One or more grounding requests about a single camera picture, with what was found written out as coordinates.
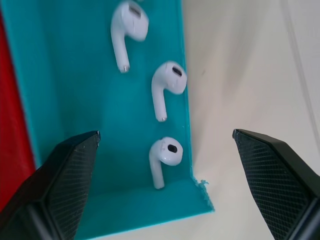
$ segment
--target textured black grip pad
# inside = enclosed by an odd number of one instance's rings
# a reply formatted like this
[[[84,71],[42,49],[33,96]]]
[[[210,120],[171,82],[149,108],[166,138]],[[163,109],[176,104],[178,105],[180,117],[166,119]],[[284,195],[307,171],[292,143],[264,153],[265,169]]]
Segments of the textured black grip pad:
[[[74,239],[88,199],[98,135],[77,145],[47,196],[47,209],[63,236]]]
[[[239,131],[233,138],[254,201],[273,237],[288,239],[309,205],[307,191],[268,144]]]

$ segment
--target wireless earbud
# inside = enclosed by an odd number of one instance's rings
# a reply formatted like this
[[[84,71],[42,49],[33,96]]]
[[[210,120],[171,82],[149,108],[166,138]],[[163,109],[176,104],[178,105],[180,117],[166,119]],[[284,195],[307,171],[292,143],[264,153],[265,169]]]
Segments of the wireless earbud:
[[[148,33],[149,19],[143,9],[133,1],[120,3],[111,21],[111,39],[116,64],[121,73],[130,69],[125,36],[142,42]]]
[[[167,120],[164,89],[173,94],[182,94],[187,85],[187,74],[174,61],[163,63],[154,73],[151,83],[155,118],[159,122]]]
[[[165,186],[161,162],[176,166],[181,163],[183,151],[181,144],[172,137],[164,137],[152,145],[149,161],[153,185],[156,189],[162,189]]]

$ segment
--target teal tray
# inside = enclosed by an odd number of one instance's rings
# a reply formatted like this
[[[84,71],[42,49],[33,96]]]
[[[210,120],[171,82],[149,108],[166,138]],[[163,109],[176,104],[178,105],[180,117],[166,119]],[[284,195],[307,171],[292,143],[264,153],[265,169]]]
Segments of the teal tray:
[[[118,71],[110,23],[118,0],[0,0],[37,167],[64,139],[99,130],[101,142],[77,240],[214,210],[192,171],[188,90],[165,92],[168,119],[155,118],[151,80],[172,60],[186,69],[181,0],[145,0],[144,42],[126,38],[130,71]],[[151,145],[177,139],[177,166],[162,165],[155,190]]]

